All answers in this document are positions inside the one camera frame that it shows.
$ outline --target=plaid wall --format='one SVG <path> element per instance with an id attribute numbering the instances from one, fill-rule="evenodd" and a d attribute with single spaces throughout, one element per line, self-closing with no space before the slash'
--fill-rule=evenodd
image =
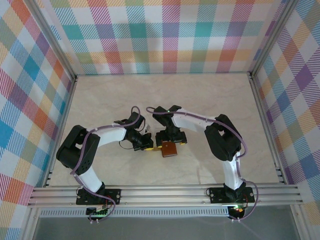
<path id="1" fill-rule="evenodd" d="M 0 240 L 17 239 L 71 87 L 22 0 L 0 0 Z"/>
<path id="2" fill-rule="evenodd" d="M 96 75 L 247 72 L 282 3 L 38 0 L 38 4 L 75 71 Z"/>
<path id="3" fill-rule="evenodd" d="M 320 0 L 300 0 L 258 73 L 285 173 L 320 236 Z"/>
<path id="4" fill-rule="evenodd" d="M 265 32 L 265 35 L 260 43 L 260 46 L 258 48 L 258 50 L 256 51 L 255 55 L 254 55 L 254 58 L 253 58 L 253 61 L 248 69 L 249 72 L 252 72 L 252 70 L 254 69 L 256 63 L 257 63 L 257 60 L 261 54 L 261 51 L 264 49 L 264 47 L 266 46 L 267 42 L 269 41 L 269 38 L 270 38 L 270 35 L 271 33 L 274 31 L 275 27 L 276 27 L 276 23 L 278 22 L 285 6 L 286 6 L 286 3 L 288 2 L 288 0 L 281 0 L 281 3 L 280 5 L 278 6 L 278 9 L 276 10 L 273 18 L 272 18 L 272 21 L 267 29 L 267 31 Z"/>

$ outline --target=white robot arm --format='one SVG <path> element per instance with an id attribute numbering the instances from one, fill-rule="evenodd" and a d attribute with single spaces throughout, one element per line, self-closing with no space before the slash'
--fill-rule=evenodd
<path id="1" fill-rule="evenodd" d="M 225 177 L 224 188 L 227 196 L 233 201 L 239 198 L 241 191 L 246 187 L 246 184 L 238 176 L 236 164 L 241 150 L 241 140 L 239 139 L 241 136 L 227 116 L 223 114 L 218 117 L 202 116 L 176 105 L 173 105 L 169 110 L 158 106 L 152 113 L 153 118 L 165 127 L 165 130 L 156 133 L 157 147 L 167 141 L 187 143 L 186 135 L 180 131 L 180 128 L 204 133 L 211 152 L 222 161 Z"/>
<path id="2" fill-rule="evenodd" d="M 192 112 L 188 112 L 183 108 L 178 109 L 177 112 L 195 114 Z M 213 116 L 202 116 L 199 114 L 197 115 L 206 119 L 215 119 L 215 117 Z M 182 115 L 182 114 L 173 114 L 173 117 L 171 119 L 173 124 L 177 128 L 190 129 L 198 133 L 203 133 L 206 130 L 206 128 L 212 124 L 212 122 L 200 120 L 195 117 Z M 225 177 L 224 184 L 233 190 L 238 189 L 243 183 L 243 181 L 240 179 L 237 173 L 236 159 L 239 155 L 240 155 L 240 152 L 238 151 L 233 156 L 232 161 L 222 162 L 224 177 Z"/>
<path id="3" fill-rule="evenodd" d="M 65 167 L 74 171 L 75 177 L 81 181 L 84 187 L 93 193 L 97 193 L 105 187 L 92 167 L 97 148 L 112 142 L 128 140 L 132 143 L 135 151 L 153 149 L 154 142 L 151 139 L 151 133 L 146 131 L 148 125 L 144 123 L 143 129 L 137 131 L 142 122 L 146 121 L 143 116 L 140 115 L 135 124 L 128 126 L 138 117 L 138 113 L 132 112 L 129 119 L 116 121 L 109 128 L 98 129 L 89 134 L 85 143 L 83 158 L 80 165 L 74 170 L 79 162 L 82 150 L 78 146 L 83 144 L 85 136 L 91 132 L 89 129 L 76 125 L 60 146 L 56 158 Z"/>

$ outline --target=aluminum rail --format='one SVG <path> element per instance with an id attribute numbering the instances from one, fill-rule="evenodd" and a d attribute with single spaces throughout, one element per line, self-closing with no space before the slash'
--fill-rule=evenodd
<path id="1" fill-rule="evenodd" d="M 259 206 L 299 205 L 302 198 L 296 185 L 282 183 L 259 183 Z M 113 185 L 107 189 L 121 189 L 119 207 L 201 207 L 234 206 L 235 203 L 210 203 L 207 188 L 221 188 L 222 184 L 199 185 Z M 76 205 L 78 186 L 35 188 L 29 208 L 89 207 Z"/>

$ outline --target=beige marble floor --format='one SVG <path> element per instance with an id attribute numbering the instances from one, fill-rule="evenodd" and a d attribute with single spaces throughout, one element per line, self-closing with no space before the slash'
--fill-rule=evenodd
<path id="1" fill-rule="evenodd" d="M 92 128 L 128 118 L 133 105 L 141 109 L 153 136 L 163 128 L 145 111 L 147 106 L 179 105 L 205 116 L 227 115 L 248 146 L 242 175 L 257 183 L 278 181 L 246 74 L 81 76 L 62 139 L 74 125 Z M 113 142 L 98 149 L 93 168 L 106 185 L 223 183 L 222 164 L 212 155 L 205 134 L 185 132 L 188 144 L 177 144 L 177 156 L 125 150 Z M 77 185 L 69 172 L 56 161 L 50 185 Z"/>

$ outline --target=purple cable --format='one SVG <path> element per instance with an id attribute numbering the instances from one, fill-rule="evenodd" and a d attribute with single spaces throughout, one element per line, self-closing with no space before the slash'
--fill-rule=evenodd
<path id="1" fill-rule="evenodd" d="M 124 124 L 124 125 L 116 125 L 116 128 L 124 128 L 124 127 L 129 127 L 131 125 L 134 125 L 140 118 L 140 115 L 141 115 L 141 112 L 140 112 L 140 109 L 139 107 L 137 106 L 133 106 L 131 108 L 131 113 L 133 112 L 134 109 L 137 109 L 138 110 L 138 117 L 136 118 L 136 120 L 134 120 L 133 122 L 131 123 L 128 123 L 128 124 Z M 82 143 L 82 148 L 81 148 L 81 154 L 80 154 L 80 157 L 79 157 L 79 160 L 77 162 L 77 164 L 75 165 L 74 169 L 70 172 L 71 175 L 74 176 L 75 180 L 78 182 L 78 184 L 80 184 L 81 186 L 83 185 L 83 183 L 81 182 L 81 180 L 79 179 L 79 176 L 76 174 L 76 171 L 77 169 L 79 168 L 80 164 L 81 164 L 81 161 L 84 157 L 84 153 L 85 153 L 85 148 L 86 148 L 86 143 L 87 143 L 87 140 L 88 140 L 88 137 L 90 134 L 98 131 L 98 130 L 102 130 L 102 129 L 109 129 L 109 128 L 114 128 L 115 126 L 114 125 L 105 125 L 105 126 L 99 126 L 95 129 L 92 129 L 91 131 L 89 131 L 85 137 L 84 137 L 84 140 L 83 140 L 83 143 Z M 107 197 L 107 196 L 103 196 L 103 195 L 100 195 L 100 194 L 97 194 L 93 191 L 91 191 L 90 189 L 86 188 L 85 186 L 83 186 L 83 189 L 86 190 L 87 192 L 89 192 L 90 194 L 94 195 L 94 196 L 97 196 L 99 198 L 103 198 L 103 199 L 106 199 L 106 200 L 109 200 L 112 202 L 113 204 L 113 208 L 111 210 L 110 213 L 108 213 L 105 217 L 101 218 L 99 221 L 104 221 L 105 219 L 107 219 L 115 210 L 116 208 L 116 202 L 111 199 L 110 197 Z M 91 219 L 91 214 L 89 215 L 89 219 L 90 219 L 90 222 L 92 223 L 93 220 Z"/>
<path id="2" fill-rule="evenodd" d="M 79 179 L 78 175 L 76 175 L 74 178 L 75 178 L 75 180 L 77 181 L 78 184 L 80 184 L 80 185 L 83 184 L 83 183 L 81 182 L 81 180 Z M 109 200 L 109 201 L 112 202 L 113 208 L 112 208 L 111 212 L 109 212 L 106 216 L 104 216 L 104 217 L 101 218 L 99 221 L 97 221 L 97 223 L 106 220 L 106 219 L 114 212 L 114 210 L 115 210 L 115 208 L 116 208 L 116 202 L 115 202 L 112 198 L 107 197 L 107 196 L 103 196 L 103 195 L 100 195 L 100 194 L 97 194 L 97 193 L 91 191 L 90 189 L 86 188 L 85 186 L 83 186 L 83 189 L 86 190 L 88 193 L 94 195 L 94 196 L 97 196 L 97 197 L 99 197 L 99 198 L 103 198 L 103 199 L 106 199 L 106 200 Z M 91 214 L 89 215 L 89 220 L 90 220 L 90 223 L 93 223 L 93 220 L 91 219 Z"/>
<path id="3" fill-rule="evenodd" d="M 124 124 L 124 125 L 116 125 L 117 128 L 124 128 L 124 127 L 129 127 L 133 124 L 135 124 L 139 118 L 140 118 L 140 109 L 137 107 L 137 106 L 133 106 L 131 108 L 131 113 L 133 112 L 133 109 L 136 108 L 138 110 L 138 117 L 136 118 L 136 120 L 134 120 L 132 123 L 129 123 L 129 124 Z M 86 143 L 87 143 L 87 140 L 88 140 L 88 137 L 90 134 L 98 131 L 98 130 L 101 130 L 101 129 L 109 129 L 109 128 L 114 128 L 115 126 L 114 125 L 105 125 L 105 126 L 99 126 L 95 129 L 92 129 L 91 131 L 89 131 L 85 137 L 84 137 L 84 140 L 83 140 L 83 144 L 82 144 L 82 148 L 81 148 L 81 153 L 80 153 L 80 157 L 79 157 L 79 161 L 76 163 L 74 169 L 70 172 L 71 175 L 75 175 L 76 174 L 76 171 L 77 169 L 79 168 L 80 164 L 81 164 L 81 161 L 84 157 L 84 154 L 85 154 L 85 147 L 86 147 Z"/>
<path id="4" fill-rule="evenodd" d="M 228 125 L 224 124 L 223 122 L 220 122 L 220 121 L 217 121 L 215 119 L 209 119 L 209 118 L 205 118 L 205 117 L 202 117 L 202 116 L 198 116 L 198 115 L 195 115 L 195 114 L 192 114 L 192 113 L 189 113 L 189 112 L 182 112 L 182 111 L 165 111 L 165 112 L 154 112 L 154 111 L 151 111 L 150 109 L 152 110 L 156 110 L 154 107 L 151 107 L 151 106 L 148 106 L 145 110 L 150 113 L 150 114 L 156 114 L 156 115 L 165 115 L 165 114 L 181 114 L 181 115 L 186 115 L 186 116 L 190 116 L 190 117 L 193 117 L 193 118 L 196 118 L 196 119 L 200 119 L 200 120 L 204 120 L 204 121 L 207 121 L 207 122 L 212 122 L 212 123 L 216 123 L 216 124 L 219 124 L 223 127 L 225 127 L 226 129 L 228 129 L 230 132 L 232 132 L 239 140 L 240 142 L 242 143 L 243 147 L 244 147 L 244 153 L 242 153 L 240 156 L 238 156 L 238 159 L 239 158 L 242 158 L 243 156 L 245 156 L 248 152 L 248 147 L 245 143 L 245 141 L 242 139 L 242 137 L 235 131 L 233 130 L 231 127 L 229 127 Z M 251 209 L 251 211 L 244 217 L 242 217 L 241 219 L 246 219 L 247 217 L 249 217 L 253 211 L 255 210 L 256 206 L 257 206 L 257 203 L 258 203 L 258 200 L 259 200 L 259 190 L 258 190 L 258 186 L 252 182 L 252 181 L 247 181 L 245 179 L 243 179 L 241 177 L 241 174 L 240 174 L 240 166 L 239 166 L 239 162 L 236 161 L 236 171 L 238 173 L 238 176 L 239 178 L 244 181 L 246 184 L 252 184 L 254 185 L 255 187 L 255 190 L 256 190 L 256 200 L 255 200 L 255 203 Z"/>
<path id="5" fill-rule="evenodd" d="M 255 208 L 256 208 L 256 206 L 257 206 L 257 204 L 258 204 L 258 200 L 259 200 L 259 189 L 258 189 L 258 186 L 257 186 L 253 181 L 247 181 L 247 180 L 245 180 L 244 178 L 241 177 L 240 166 L 239 166 L 239 161 L 238 161 L 238 160 L 236 160 L 236 163 L 235 163 L 235 164 L 236 164 L 236 171 L 237 171 L 237 173 L 238 173 L 239 178 L 240 178 L 242 181 L 244 181 L 246 184 L 252 184 L 252 185 L 254 186 L 255 190 L 256 190 L 256 199 L 255 199 L 255 202 L 254 202 L 254 205 L 253 205 L 251 211 L 250 211 L 246 216 L 244 216 L 244 217 L 241 218 L 241 219 L 246 219 L 247 217 L 249 217 L 249 216 L 254 212 L 254 210 L 255 210 Z"/>
<path id="6" fill-rule="evenodd" d="M 198 115 L 195 115 L 195 114 L 192 114 L 192 113 L 189 113 L 189 112 L 182 112 L 182 111 L 154 112 L 154 111 L 151 111 L 149 109 L 155 110 L 155 108 L 151 107 L 151 106 L 148 106 L 145 109 L 150 114 L 156 114 L 156 115 L 181 114 L 181 115 L 190 116 L 190 117 L 193 117 L 193 118 L 196 118 L 196 119 L 204 120 L 204 121 L 207 121 L 207 122 L 212 122 L 212 123 L 219 124 L 219 125 L 225 127 L 226 129 L 228 129 L 230 132 L 232 132 L 240 140 L 240 142 L 242 143 L 242 145 L 244 147 L 244 153 L 242 153 L 238 158 L 242 158 L 243 156 L 245 156 L 247 154 L 248 148 L 247 148 L 247 145 L 246 145 L 245 141 L 242 139 L 242 137 L 235 130 L 233 130 L 231 127 L 229 127 L 228 125 L 226 125 L 225 123 L 223 123 L 221 121 L 217 121 L 215 119 L 205 118 L 205 117 L 198 116 Z"/>

